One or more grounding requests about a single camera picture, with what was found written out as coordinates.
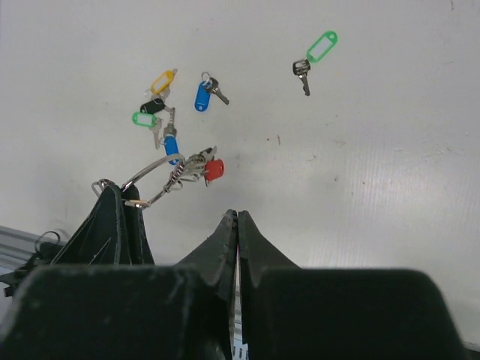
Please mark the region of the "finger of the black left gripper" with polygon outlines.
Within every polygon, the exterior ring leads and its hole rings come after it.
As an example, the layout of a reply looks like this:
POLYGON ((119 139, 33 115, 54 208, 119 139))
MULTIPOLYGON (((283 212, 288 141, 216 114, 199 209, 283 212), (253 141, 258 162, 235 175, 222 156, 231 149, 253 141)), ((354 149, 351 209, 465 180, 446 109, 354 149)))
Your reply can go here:
POLYGON ((108 185, 71 239, 57 253, 51 265, 118 265, 124 261, 122 195, 119 187, 108 185))
POLYGON ((123 205, 123 209, 131 262, 135 265, 154 265, 155 261, 147 240, 143 212, 126 204, 123 205))

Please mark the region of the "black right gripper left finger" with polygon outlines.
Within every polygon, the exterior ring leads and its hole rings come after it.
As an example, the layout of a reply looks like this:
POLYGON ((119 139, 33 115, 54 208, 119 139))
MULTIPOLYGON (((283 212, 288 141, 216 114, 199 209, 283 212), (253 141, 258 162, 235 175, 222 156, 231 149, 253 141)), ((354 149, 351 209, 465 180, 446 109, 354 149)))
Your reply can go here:
POLYGON ((231 359, 237 225, 175 265, 51 265, 20 285, 3 359, 231 359))

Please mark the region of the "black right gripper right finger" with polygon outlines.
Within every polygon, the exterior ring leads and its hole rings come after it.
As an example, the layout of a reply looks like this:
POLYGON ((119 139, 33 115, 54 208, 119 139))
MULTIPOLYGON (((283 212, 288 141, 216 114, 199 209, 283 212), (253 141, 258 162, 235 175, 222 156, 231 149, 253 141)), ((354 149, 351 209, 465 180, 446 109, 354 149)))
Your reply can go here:
POLYGON ((252 359, 467 359, 437 285, 405 268, 301 268, 238 214, 252 359))

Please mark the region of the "large silver keyring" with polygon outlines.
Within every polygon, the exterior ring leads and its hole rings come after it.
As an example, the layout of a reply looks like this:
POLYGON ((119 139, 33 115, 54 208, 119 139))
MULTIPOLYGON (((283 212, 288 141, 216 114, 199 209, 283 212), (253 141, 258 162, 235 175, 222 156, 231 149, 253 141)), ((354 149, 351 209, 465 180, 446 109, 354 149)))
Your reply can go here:
POLYGON ((185 161, 184 155, 172 154, 155 160, 141 169, 121 186, 121 192, 125 193, 132 187, 141 189, 141 185, 146 185, 146 189, 149 191, 147 192, 148 197, 126 195, 124 204, 140 210, 153 206, 179 182, 181 175, 186 170, 185 161))

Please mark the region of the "silver keys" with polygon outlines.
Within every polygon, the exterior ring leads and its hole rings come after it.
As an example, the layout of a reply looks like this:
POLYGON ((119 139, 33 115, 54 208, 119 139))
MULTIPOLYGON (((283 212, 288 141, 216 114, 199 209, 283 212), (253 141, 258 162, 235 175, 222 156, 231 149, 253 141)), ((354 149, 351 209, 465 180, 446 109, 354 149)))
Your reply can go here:
POLYGON ((163 191, 178 191, 183 188, 184 182, 198 182, 200 179, 209 186, 206 165, 215 159, 216 153, 217 147, 214 146, 192 154, 186 160, 179 160, 170 173, 168 182, 163 186, 163 191))

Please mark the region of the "red key tag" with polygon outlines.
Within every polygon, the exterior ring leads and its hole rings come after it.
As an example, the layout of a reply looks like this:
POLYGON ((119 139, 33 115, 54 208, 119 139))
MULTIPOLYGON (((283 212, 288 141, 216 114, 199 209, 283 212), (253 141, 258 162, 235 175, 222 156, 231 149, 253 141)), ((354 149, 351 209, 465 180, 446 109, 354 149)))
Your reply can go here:
POLYGON ((224 162, 221 159, 210 160, 205 164, 204 179, 205 185, 209 186, 213 181, 224 175, 224 162))

